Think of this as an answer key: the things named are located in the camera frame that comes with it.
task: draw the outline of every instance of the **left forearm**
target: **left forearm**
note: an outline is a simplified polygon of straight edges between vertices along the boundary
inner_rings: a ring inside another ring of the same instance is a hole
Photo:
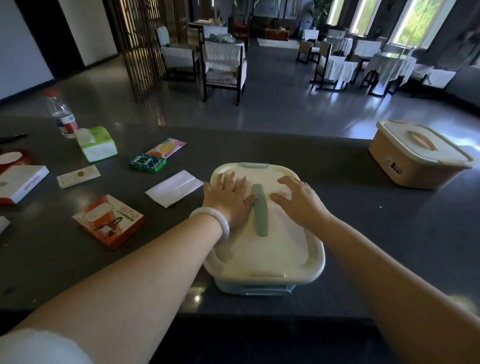
[[[147,363],[221,235],[215,218],[190,218],[73,286],[17,328],[58,332],[96,363]]]

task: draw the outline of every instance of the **potted plant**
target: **potted plant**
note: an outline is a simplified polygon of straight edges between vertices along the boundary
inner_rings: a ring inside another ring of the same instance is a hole
[[[325,23],[324,19],[328,16],[331,6],[332,0],[313,0],[313,10],[308,10],[313,18],[311,29],[317,29],[319,25]]]

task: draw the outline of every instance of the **person's right hand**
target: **person's right hand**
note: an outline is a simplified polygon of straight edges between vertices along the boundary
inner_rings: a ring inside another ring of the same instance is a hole
[[[316,225],[328,223],[333,217],[315,191],[305,182],[283,176],[278,179],[278,183],[286,185],[292,191],[292,199],[288,200],[279,194],[271,194],[270,198],[280,205],[293,222],[312,231]]]

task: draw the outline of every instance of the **bangle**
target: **bangle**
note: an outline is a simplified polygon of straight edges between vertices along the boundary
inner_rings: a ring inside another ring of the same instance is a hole
[[[211,207],[199,207],[192,211],[190,217],[198,214],[208,214],[213,216],[220,223],[220,226],[222,227],[222,237],[216,242],[215,246],[228,239],[228,236],[230,235],[230,226],[228,225],[227,219],[220,212]]]

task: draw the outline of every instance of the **hand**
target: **hand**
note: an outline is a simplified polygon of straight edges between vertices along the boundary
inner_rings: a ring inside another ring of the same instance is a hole
[[[292,191],[291,201],[279,194],[271,194],[270,198],[287,213],[293,222],[312,231],[316,225],[328,223],[333,217],[315,191],[305,182],[283,176],[278,179],[278,183],[286,185]]]
[[[218,175],[216,186],[204,183],[204,203],[202,206],[211,207],[220,212],[226,219],[230,229],[243,224],[252,209],[255,195],[251,194],[244,199],[247,192],[247,177],[237,183],[237,174],[221,173]]]

